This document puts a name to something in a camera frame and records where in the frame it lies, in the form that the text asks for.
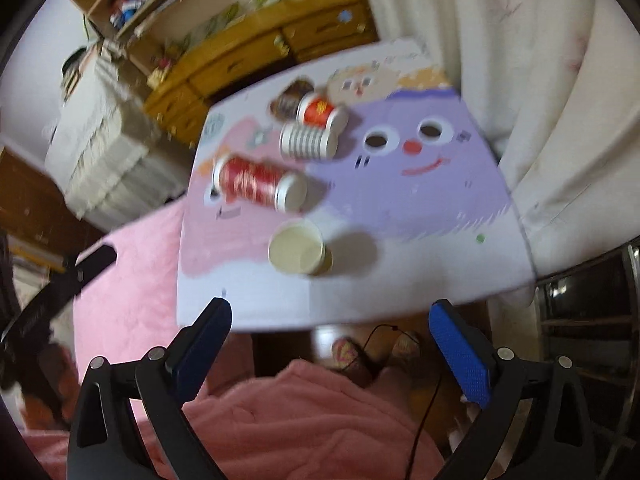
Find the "clear glass cup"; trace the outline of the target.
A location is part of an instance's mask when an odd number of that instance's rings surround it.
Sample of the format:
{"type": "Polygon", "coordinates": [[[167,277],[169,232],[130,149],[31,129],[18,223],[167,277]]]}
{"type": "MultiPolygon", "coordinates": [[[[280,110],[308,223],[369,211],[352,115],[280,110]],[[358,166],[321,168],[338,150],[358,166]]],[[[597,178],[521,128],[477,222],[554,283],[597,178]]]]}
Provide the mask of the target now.
{"type": "Polygon", "coordinates": [[[270,102],[269,111],[279,122],[295,122],[300,102],[312,92],[314,83],[310,79],[297,78],[270,102]]]}

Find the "pink fleece bed blanket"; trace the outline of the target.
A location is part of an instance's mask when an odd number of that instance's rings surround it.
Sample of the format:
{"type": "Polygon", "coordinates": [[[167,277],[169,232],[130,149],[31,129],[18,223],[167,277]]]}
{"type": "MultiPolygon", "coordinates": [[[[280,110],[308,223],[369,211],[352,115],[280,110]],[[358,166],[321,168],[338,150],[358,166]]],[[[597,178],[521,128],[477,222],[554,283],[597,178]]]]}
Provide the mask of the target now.
{"type": "Polygon", "coordinates": [[[166,347],[176,323],[178,252],[184,201],[176,200],[111,232],[102,240],[116,262],[74,300],[74,350],[78,378],[90,361],[137,361],[166,347]]]}

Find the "wooden drawer desk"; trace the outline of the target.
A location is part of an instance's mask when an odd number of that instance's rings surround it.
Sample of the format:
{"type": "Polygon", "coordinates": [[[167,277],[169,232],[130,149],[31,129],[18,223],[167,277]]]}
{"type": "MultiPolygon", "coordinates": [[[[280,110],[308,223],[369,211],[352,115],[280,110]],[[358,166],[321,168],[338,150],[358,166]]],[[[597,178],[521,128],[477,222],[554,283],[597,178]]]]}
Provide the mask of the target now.
{"type": "Polygon", "coordinates": [[[368,0],[280,0],[186,51],[143,110],[171,139],[192,148],[209,107],[233,91],[376,40],[368,0]]]}

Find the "cartoon monster table cover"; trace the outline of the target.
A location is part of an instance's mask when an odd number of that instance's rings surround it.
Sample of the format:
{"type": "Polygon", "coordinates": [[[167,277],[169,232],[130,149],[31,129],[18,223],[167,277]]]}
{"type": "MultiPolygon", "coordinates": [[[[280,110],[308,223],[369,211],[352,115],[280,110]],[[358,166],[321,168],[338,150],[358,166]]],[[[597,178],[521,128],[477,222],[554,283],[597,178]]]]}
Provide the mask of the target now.
{"type": "Polygon", "coordinates": [[[355,323],[508,292],[534,280],[503,176],[458,92],[412,39],[320,58],[214,105],[205,119],[181,230],[177,321],[215,297],[236,330],[355,323]],[[330,160],[280,152],[269,104],[308,78],[349,112],[330,160]],[[225,154],[269,160],[306,177],[299,211],[232,200],[213,187],[225,154]],[[284,274],[268,260],[285,223],[312,222],[333,255],[328,273],[284,274]]]}

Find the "white frilled cloth cover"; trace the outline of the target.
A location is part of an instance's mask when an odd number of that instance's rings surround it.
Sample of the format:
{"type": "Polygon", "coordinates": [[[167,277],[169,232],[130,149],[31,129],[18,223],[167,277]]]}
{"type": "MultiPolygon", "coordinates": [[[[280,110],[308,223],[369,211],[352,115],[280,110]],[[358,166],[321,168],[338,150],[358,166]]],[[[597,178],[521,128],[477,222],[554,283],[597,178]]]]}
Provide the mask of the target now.
{"type": "Polygon", "coordinates": [[[144,114],[126,67],[96,56],[62,106],[44,166],[76,218],[111,232],[186,192],[192,160],[144,114]]]}

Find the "grey checkered paper cup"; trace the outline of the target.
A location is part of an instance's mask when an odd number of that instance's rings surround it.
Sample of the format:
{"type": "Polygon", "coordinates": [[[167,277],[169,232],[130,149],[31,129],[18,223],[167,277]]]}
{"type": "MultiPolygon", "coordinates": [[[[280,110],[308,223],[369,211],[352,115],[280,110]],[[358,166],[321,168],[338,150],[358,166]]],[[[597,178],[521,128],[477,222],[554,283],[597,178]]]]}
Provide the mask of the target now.
{"type": "Polygon", "coordinates": [[[280,133],[280,152],[294,159],[334,159],[338,136],[330,130],[288,122],[280,133]]]}

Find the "tall red patterned paper cup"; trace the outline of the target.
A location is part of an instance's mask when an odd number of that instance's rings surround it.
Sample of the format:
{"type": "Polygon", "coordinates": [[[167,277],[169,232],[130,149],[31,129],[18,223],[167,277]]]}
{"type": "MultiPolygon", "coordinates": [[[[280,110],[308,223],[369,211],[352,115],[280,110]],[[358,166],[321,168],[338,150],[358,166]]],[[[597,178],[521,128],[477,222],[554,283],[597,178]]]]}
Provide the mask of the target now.
{"type": "Polygon", "coordinates": [[[280,212],[298,211],[308,194],[307,180],[300,172],[233,153],[217,160],[213,187],[228,203],[245,200],[280,212]]]}

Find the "white floral curtain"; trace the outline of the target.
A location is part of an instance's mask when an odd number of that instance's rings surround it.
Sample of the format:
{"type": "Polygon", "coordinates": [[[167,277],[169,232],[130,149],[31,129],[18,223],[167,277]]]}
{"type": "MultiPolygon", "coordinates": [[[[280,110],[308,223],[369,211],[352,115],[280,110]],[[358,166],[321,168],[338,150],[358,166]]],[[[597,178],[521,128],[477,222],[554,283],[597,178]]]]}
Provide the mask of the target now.
{"type": "Polygon", "coordinates": [[[498,155],[541,275],[639,233],[639,35],[615,0],[369,0],[498,155]]]}

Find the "dark metal rack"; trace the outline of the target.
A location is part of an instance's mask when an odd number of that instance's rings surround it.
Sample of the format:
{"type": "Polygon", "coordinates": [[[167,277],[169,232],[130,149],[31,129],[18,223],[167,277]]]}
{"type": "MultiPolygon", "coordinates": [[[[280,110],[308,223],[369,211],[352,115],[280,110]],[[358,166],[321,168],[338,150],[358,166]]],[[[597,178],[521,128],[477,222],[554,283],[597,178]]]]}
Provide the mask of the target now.
{"type": "Polygon", "coordinates": [[[542,355],[567,356],[592,423],[600,479],[639,477],[639,241],[537,283],[542,355]]]}

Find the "small red paper cup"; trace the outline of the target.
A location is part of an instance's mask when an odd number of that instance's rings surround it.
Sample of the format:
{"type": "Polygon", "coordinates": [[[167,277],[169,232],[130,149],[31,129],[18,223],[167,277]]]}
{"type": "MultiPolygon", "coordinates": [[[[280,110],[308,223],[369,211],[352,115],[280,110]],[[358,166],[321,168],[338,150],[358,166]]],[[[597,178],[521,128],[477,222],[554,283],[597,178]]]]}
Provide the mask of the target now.
{"type": "Polygon", "coordinates": [[[299,101],[296,119],[303,125],[340,136],[348,125],[349,112],[343,105],[335,105],[325,96],[309,92],[299,101]]]}

